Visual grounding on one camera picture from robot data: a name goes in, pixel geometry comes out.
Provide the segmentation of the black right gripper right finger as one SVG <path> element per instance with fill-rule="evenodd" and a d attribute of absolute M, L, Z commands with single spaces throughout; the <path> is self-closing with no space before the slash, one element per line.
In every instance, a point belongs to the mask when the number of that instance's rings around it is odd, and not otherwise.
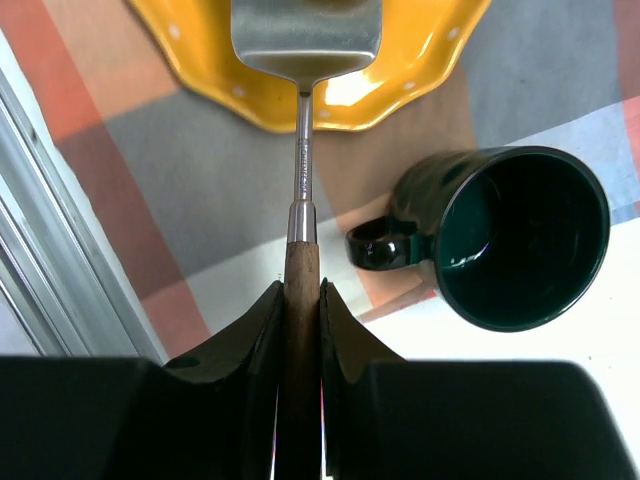
<path fill-rule="evenodd" d="M 336 479 L 635 479 L 596 383 L 565 361 L 408 361 L 320 287 Z"/>

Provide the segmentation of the steel spatula wooden handle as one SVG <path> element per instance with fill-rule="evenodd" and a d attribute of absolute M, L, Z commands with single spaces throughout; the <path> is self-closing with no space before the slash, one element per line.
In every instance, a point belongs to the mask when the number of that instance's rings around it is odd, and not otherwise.
<path fill-rule="evenodd" d="M 373 63 L 382 37 L 379 1 L 234 1 L 234 53 L 247 67 L 296 87 L 293 200 L 284 271 L 285 316 L 274 476 L 321 476 L 320 265 L 313 202 L 313 91 Z"/>

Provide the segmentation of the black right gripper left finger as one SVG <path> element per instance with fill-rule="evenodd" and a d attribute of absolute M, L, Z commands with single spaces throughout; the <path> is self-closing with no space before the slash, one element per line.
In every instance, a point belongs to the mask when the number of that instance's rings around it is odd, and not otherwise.
<path fill-rule="evenodd" d="M 266 479 L 283 286 L 158 365 L 142 358 L 5 357 L 5 479 Z"/>

